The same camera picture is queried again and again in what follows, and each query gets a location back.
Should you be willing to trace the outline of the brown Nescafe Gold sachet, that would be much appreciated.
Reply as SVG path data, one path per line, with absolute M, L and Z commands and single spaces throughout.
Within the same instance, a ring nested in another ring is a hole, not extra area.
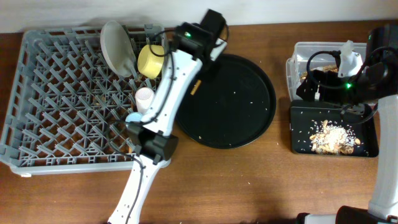
M 321 72 L 335 72 L 338 73 L 338 67 L 335 65 L 327 65 L 327 66 L 322 66 L 322 67 L 316 67 L 313 68 L 312 70 L 319 70 Z M 300 79 L 304 80 L 308 75 L 307 71 L 304 71 L 300 74 Z

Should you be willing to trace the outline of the wooden chopstick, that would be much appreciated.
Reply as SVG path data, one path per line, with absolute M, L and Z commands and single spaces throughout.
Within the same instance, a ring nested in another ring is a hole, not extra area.
M 201 85 L 201 80 L 197 80 L 197 82 L 194 84 L 190 94 L 194 95 L 197 92 L 200 85 Z

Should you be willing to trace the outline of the yellow bowl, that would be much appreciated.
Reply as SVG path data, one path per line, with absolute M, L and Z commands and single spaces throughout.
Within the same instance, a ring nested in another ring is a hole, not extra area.
M 137 59 L 138 71 L 145 77 L 155 79 L 162 71 L 164 48 L 161 45 L 145 45 Z

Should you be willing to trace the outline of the pink cup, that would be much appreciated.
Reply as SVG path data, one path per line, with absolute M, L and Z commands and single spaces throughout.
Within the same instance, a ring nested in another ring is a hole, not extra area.
M 148 87 L 142 87 L 138 89 L 135 93 L 135 101 L 137 106 L 137 111 L 140 114 L 145 114 L 149 109 L 152 100 L 154 98 L 154 91 Z

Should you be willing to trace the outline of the blue cup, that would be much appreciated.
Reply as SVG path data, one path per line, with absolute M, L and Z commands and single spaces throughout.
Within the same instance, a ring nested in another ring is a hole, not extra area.
M 140 123 L 142 119 L 142 114 L 139 112 L 133 112 L 126 116 L 125 122 L 127 123 Z

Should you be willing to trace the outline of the grey plate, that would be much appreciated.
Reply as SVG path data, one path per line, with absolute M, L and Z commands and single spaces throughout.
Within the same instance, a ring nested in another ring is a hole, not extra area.
M 108 67 L 121 77 L 136 76 L 136 56 L 124 26 L 116 21 L 107 22 L 100 33 L 103 57 Z

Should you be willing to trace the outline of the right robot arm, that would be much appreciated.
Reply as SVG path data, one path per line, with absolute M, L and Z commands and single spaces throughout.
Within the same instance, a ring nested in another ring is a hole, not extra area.
M 366 209 L 300 213 L 297 223 L 396 223 L 397 26 L 365 43 L 298 42 L 286 69 L 293 152 L 378 159 Z

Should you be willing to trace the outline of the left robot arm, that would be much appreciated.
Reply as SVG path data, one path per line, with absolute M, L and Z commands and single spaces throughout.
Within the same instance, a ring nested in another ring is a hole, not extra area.
M 175 116 L 185 93 L 196 75 L 210 68 L 224 51 L 228 32 L 221 13 L 207 10 L 200 23 L 187 23 L 174 29 L 174 36 L 165 53 L 165 74 L 146 114 L 140 121 L 117 120 L 123 124 L 136 145 L 132 169 L 117 207 L 108 223 L 139 223 L 141 209 L 158 171 L 171 162 L 178 137 L 171 134 Z

